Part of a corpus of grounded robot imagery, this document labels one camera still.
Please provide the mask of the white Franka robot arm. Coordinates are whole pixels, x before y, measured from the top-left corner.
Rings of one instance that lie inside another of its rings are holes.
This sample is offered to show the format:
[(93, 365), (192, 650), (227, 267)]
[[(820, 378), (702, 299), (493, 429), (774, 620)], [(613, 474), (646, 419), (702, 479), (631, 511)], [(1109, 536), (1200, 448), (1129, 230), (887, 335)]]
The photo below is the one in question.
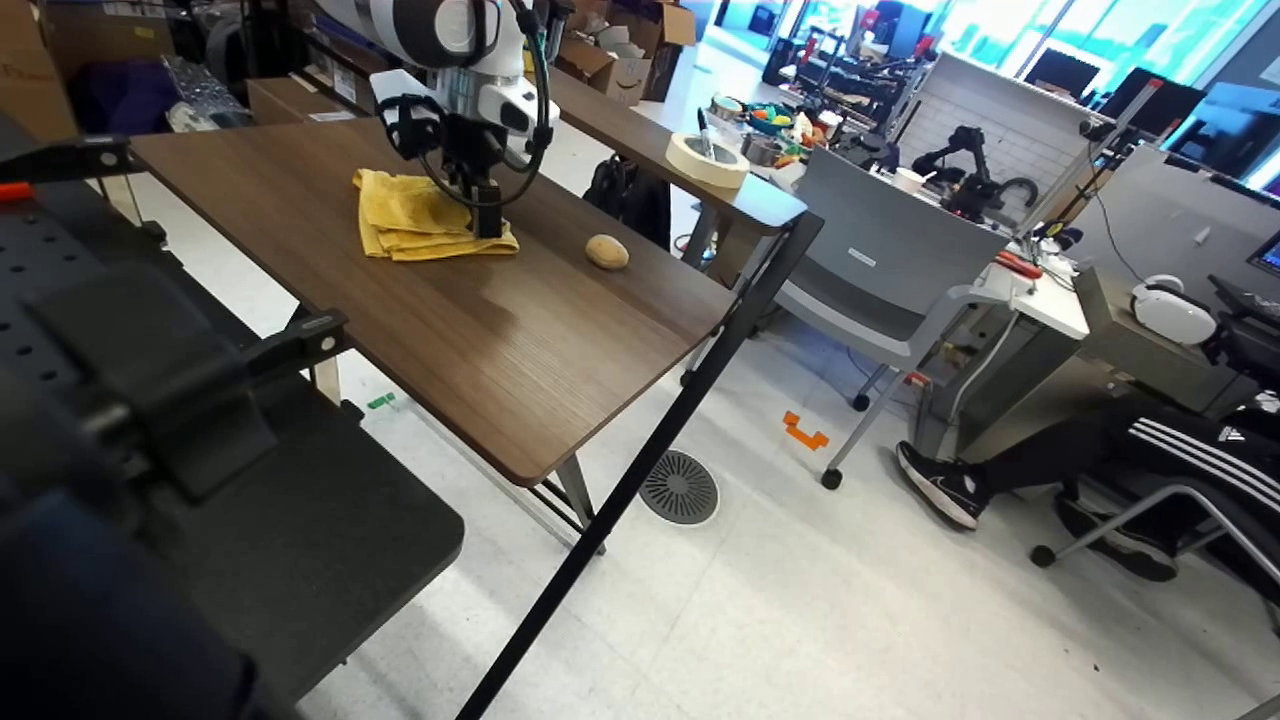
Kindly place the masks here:
[(392, 56), (367, 75), (375, 121), (404, 159), (472, 211), (497, 239), (511, 195), (493, 179), (509, 163), (537, 179), (558, 110), (552, 99), (552, 27), (533, 0), (315, 0), (322, 16)]

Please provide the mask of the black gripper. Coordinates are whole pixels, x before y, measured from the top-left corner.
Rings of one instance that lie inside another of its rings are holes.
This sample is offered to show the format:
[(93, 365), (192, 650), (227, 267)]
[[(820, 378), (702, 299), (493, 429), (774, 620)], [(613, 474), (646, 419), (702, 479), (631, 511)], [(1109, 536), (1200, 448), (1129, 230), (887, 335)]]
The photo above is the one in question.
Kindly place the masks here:
[(511, 195), (500, 188), (497, 167), (525, 167), (509, 141), (511, 133), (500, 126), (445, 117), (423, 159), (426, 176), (469, 207), (475, 239), (497, 239), (502, 231)]

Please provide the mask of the small black robot arm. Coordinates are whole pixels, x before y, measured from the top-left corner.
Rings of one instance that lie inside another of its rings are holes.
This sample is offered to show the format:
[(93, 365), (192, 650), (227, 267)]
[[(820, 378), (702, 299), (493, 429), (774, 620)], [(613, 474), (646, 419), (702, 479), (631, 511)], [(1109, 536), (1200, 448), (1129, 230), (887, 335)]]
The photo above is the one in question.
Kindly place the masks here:
[(1022, 207), (1039, 203), (1034, 179), (1028, 179), (1028, 176), (995, 179), (993, 176), (986, 152), (985, 152), (985, 133), (972, 126), (956, 126), (939, 149), (911, 159), (911, 172), (925, 176), (926, 184), (939, 184), (944, 207), (963, 222), (1001, 222), (1009, 191), (1018, 191)]

